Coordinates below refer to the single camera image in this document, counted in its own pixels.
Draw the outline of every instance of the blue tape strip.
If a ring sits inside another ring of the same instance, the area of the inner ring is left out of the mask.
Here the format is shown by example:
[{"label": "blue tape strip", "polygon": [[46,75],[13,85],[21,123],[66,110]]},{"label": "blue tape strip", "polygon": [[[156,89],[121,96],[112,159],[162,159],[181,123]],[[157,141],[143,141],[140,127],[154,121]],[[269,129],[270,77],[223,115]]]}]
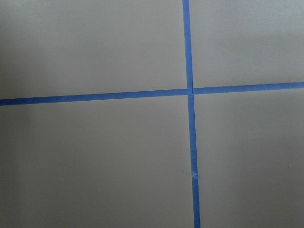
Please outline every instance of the blue tape strip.
[{"label": "blue tape strip", "polygon": [[263,90],[280,90],[280,89],[300,89],[304,88],[304,82],[293,83],[277,83],[263,85],[234,85],[221,87],[205,87],[193,89],[194,94],[218,94],[218,93],[235,93],[248,91],[263,91]]},{"label": "blue tape strip", "polygon": [[187,89],[188,89],[188,114],[189,114],[190,156],[191,156],[191,170],[192,170],[194,228],[200,228],[200,201],[199,201],[200,197],[199,197],[199,179],[198,179],[198,163],[197,163],[196,132],[195,132],[189,0],[183,0],[182,3],[183,3],[183,15],[184,15],[186,74],[187,74]]},{"label": "blue tape strip", "polygon": [[156,96],[177,96],[177,95],[187,95],[187,94],[188,94],[187,89],[170,89],[170,90],[154,90],[154,91],[139,91],[139,92],[109,93],[109,94],[29,97],[29,98],[3,99],[0,100],[0,106],[110,100],[110,99],[156,97]]}]

